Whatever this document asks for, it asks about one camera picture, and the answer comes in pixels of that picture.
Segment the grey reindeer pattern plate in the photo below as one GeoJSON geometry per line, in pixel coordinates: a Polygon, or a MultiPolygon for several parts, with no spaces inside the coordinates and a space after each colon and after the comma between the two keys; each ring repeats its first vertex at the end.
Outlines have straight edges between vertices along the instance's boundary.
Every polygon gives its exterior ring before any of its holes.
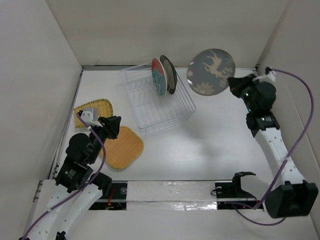
{"type": "Polygon", "coordinates": [[[223,49],[212,48],[198,53],[187,68],[187,83],[202,96],[214,96],[228,86],[228,78],[235,75],[232,56],[223,49]]]}

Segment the brown rimmed cream plate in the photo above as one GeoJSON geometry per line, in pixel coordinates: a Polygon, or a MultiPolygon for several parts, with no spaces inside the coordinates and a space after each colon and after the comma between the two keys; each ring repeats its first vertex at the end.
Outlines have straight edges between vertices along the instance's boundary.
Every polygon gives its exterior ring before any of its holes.
{"type": "Polygon", "coordinates": [[[165,55],[160,56],[160,62],[162,63],[166,77],[167,77],[167,91],[169,94],[173,95],[176,92],[177,87],[177,72],[173,63],[165,55]]]}

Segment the red teal floral plate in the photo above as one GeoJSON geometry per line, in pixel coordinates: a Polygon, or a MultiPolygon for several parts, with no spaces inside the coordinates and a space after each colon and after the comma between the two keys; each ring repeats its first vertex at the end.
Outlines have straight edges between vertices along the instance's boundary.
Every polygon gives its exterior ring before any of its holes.
{"type": "Polygon", "coordinates": [[[158,58],[153,58],[151,62],[151,75],[156,92],[160,97],[167,93],[167,76],[165,69],[158,58]]]}

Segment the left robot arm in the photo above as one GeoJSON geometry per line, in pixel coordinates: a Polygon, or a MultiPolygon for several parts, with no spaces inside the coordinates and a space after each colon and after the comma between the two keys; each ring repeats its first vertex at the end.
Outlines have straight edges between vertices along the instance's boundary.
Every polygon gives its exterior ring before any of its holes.
{"type": "Polygon", "coordinates": [[[107,156],[104,143],[118,137],[122,118],[101,116],[94,121],[88,111],[78,112],[77,118],[90,134],[70,138],[46,211],[26,230],[23,240],[68,239],[89,208],[111,194],[112,179],[100,170],[93,172],[90,166],[100,153],[107,156]]]}

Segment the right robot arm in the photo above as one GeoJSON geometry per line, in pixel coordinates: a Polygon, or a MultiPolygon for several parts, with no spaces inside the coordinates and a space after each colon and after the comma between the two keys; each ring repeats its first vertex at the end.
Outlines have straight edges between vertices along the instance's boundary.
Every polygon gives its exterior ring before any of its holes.
{"type": "Polygon", "coordinates": [[[242,99],[248,113],[246,124],[262,149],[271,169],[273,180],[254,206],[265,205],[273,219],[309,215],[318,196],[315,183],[309,183],[300,173],[287,150],[280,125],[272,112],[276,87],[271,81],[257,79],[254,74],[228,78],[230,92],[242,99]]]}

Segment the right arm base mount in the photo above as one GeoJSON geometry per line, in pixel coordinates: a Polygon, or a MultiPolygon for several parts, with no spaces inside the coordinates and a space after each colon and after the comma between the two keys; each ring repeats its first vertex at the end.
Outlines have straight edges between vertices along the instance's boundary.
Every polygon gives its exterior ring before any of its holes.
{"type": "Polygon", "coordinates": [[[217,181],[210,194],[216,197],[219,210],[250,209],[254,207],[268,188],[268,184],[255,173],[241,171],[231,180],[217,181]]]}

